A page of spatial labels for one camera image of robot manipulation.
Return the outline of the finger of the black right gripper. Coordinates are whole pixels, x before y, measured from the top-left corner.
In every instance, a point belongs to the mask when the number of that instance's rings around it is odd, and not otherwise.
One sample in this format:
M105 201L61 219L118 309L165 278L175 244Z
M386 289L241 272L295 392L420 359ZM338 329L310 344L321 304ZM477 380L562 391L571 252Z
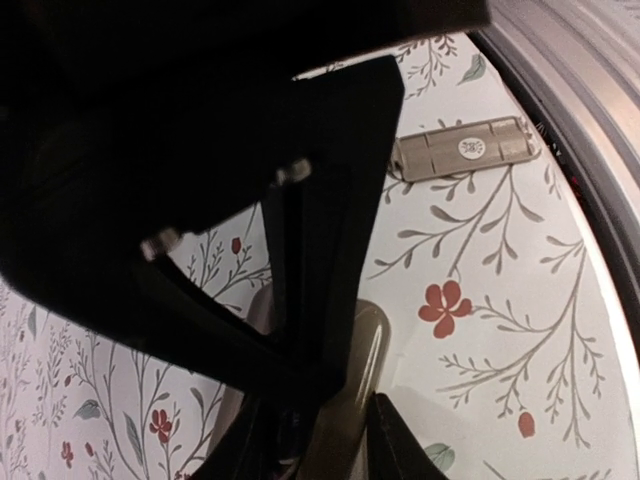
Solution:
M184 211L179 228L199 233L260 202L281 326L257 332L161 257L139 267L151 321L140 349L276 404L332 397L403 96L383 56L282 85L258 106L254 131L224 124L216 197Z

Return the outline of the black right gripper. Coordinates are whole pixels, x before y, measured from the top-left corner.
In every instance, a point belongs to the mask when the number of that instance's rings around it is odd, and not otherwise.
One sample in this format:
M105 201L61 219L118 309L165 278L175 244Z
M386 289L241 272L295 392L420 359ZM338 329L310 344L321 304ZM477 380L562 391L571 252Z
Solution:
M161 193L195 132L248 91L324 63L489 23L483 1L5 1L1 275L50 296L94 249L125 257L169 223Z

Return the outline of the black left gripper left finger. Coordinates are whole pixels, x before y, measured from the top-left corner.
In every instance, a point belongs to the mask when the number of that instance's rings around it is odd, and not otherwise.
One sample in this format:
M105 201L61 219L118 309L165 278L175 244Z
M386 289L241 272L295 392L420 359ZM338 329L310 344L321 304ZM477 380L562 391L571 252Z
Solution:
M191 475L210 479L290 479L300 462L299 429L270 406L244 401L219 443Z

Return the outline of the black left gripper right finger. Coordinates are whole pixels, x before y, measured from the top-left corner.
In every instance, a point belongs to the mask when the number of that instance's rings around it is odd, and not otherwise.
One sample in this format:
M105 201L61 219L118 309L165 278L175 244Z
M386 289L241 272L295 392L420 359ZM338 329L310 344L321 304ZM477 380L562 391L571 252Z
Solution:
M368 402L368 476L374 480L447 480L384 393Z

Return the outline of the white remote control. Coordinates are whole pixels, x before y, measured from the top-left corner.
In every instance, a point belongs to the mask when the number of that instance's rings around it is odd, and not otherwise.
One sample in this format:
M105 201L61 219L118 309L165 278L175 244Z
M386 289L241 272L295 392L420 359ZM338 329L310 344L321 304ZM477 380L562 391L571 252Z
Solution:
M260 333L275 328L272 285L253 297L246 321ZM351 352L343 389L325 404L316 420L311 442L298 467L286 479L349 479L363 444L369 396L376 389L390 339L390 322L376 304L358 299ZM244 394L225 387L207 451L210 456L240 412Z

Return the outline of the remote battery cover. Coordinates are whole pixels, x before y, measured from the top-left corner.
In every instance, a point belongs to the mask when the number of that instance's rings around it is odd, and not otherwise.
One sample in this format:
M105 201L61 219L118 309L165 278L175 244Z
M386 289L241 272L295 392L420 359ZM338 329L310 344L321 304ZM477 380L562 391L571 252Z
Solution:
M414 183L528 162L541 151L528 122L508 116L400 137L389 171Z

